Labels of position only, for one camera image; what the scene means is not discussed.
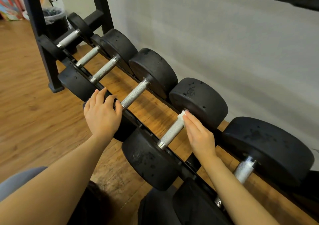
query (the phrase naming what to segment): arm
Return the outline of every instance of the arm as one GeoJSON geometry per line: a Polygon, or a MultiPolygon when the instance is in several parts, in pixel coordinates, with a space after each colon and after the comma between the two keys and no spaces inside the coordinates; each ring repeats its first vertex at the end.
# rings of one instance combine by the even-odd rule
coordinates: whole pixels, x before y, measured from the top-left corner
{"type": "Polygon", "coordinates": [[[92,136],[0,203],[1,224],[67,224],[122,118],[114,96],[94,92],[84,114],[92,136]]]}
{"type": "Polygon", "coordinates": [[[236,225],[279,225],[216,156],[213,134],[189,111],[183,118],[193,152],[233,222],[236,225]]]}

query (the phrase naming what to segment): gray wall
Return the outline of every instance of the gray wall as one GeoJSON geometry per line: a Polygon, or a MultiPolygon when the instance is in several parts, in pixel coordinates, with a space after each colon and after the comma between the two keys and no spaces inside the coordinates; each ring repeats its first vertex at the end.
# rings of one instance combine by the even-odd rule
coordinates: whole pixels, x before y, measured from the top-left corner
{"type": "Polygon", "coordinates": [[[108,1],[114,27],[138,49],[223,96],[227,121],[249,116],[285,129],[312,149],[319,170],[318,12],[272,0],[108,1]]]}

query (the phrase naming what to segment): trash can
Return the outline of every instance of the trash can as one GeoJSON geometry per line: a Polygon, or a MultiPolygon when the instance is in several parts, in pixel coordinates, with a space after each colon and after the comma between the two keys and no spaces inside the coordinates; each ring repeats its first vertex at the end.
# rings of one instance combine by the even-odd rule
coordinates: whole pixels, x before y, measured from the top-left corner
{"type": "MultiPolygon", "coordinates": [[[[57,0],[43,0],[42,10],[47,25],[48,37],[55,41],[69,30],[64,6],[57,0]]],[[[77,52],[77,48],[72,46],[67,46],[66,50],[70,54],[77,52]]]]}

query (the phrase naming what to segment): finger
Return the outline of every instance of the finger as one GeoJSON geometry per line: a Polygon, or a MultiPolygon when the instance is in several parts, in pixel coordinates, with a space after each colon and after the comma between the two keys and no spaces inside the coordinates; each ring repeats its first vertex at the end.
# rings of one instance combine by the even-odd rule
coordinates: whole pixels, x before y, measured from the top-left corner
{"type": "Polygon", "coordinates": [[[86,102],[86,104],[84,106],[84,114],[86,114],[87,111],[90,110],[90,100],[91,100],[91,98],[86,102]]]}
{"type": "Polygon", "coordinates": [[[96,95],[98,94],[99,90],[96,89],[92,96],[91,96],[91,101],[90,101],[90,108],[92,108],[93,106],[95,106],[95,102],[96,102],[96,95]]]}
{"type": "Polygon", "coordinates": [[[110,95],[105,99],[104,105],[106,105],[107,107],[111,107],[113,108],[113,103],[114,100],[116,98],[116,95],[110,95]]]}
{"type": "Polygon", "coordinates": [[[115,112],[117,116],[122,117],[122,111],[123,111],[123,106],[119,100],[116,100],[115,102],[115,112]]]}
{"type": "Polygon", "coordinates": [[[185,121],[187,134],[189,133],[193,139],[195,137],[201,135],[200,130],[198,130],[197,126],[190,120],[190,118],[188,116],[184,115],[183,119],[185,121]]]}
{"type": "Polygon", "coordinates": [[[197,129],[201,132],[205,131],[205,127],[202,125],[202,123],[189,111],[185,111],[186,116],[194,123],[197,127],[197,129]]]}
{"type": "Polygon", "coordinates": [[[100,90],[98,92],[98,94],[96,95],[96,102],[95,102],[96,105],[100,106],[104,103],[104,96],[105,96],[106,91],[107,91],[107,89],[106,89],[106,87],[104,87],[102,90],[100,90]]]}

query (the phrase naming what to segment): dumbbell handle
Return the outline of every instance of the dumbbell handle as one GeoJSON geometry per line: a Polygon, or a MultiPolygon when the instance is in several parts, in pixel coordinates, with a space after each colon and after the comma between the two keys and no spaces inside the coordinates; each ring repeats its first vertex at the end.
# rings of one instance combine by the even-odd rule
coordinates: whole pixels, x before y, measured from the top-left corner
{"type": "Polygon", "coordinates": [[[138,98],[138,96],[142,94],[144,90],[146,90],[149,84],[150,82],[147,79],[141,81],[138,86],[135,87],[131,93],[128,94],[127,97],[125,97],[121,102],[123,110],[127,109],[138,98]]]}
{"type": "Polygon", "coordinates": [[[157,146],[164,150],[173,139],[180,133],[180,131],[184,128],[185,122],[183,118],[178,118],[173,125],[169,128],[169,130],[164,134],[164,136],[157,143],[157,146]]]}
{"type": "Polygon", "coordinates": [[[79,29],[76,29],[75,31],[71,32],[68,36],[63,38],[57,45],[58,48],[65,48],[67,45],[69,45],[74,39],[76,39],[78,36],[80,36],[81,32],[79,29]]]}
{"type": "Polygon", "coordinates": [[[96,46],[86,55],[84,55],[75,65],[79,68],[85,66],[91,59],[93,59],[99,53],[100,47],[96,46]]]}
{"type": "MultiPolygon", "coordinates": [[[[254,171],[254,167],[256,166],[257,161],[254,160],[252,157],[248,156],[245,161],[241,162],[235,172],[234,172],[234,176],[237,178],[237,180],[239,180],[240,183],[245,183],[245,181],[248,179],[248,177],[250,176],[250,174],[254,171]]],[[[215,199],[215,204],[221,208],[222,204],[221,204],[221,200],[219,199],[219,197],[217,197],[215,199]]]]}
{"type": "Polygon", "coordinates": [[[108,72],[110,72],[114,66],[116,66],[118,59],[116,57],[110,59],[98,72],[90,79],[92,83],[99,82],[108,72]]]}

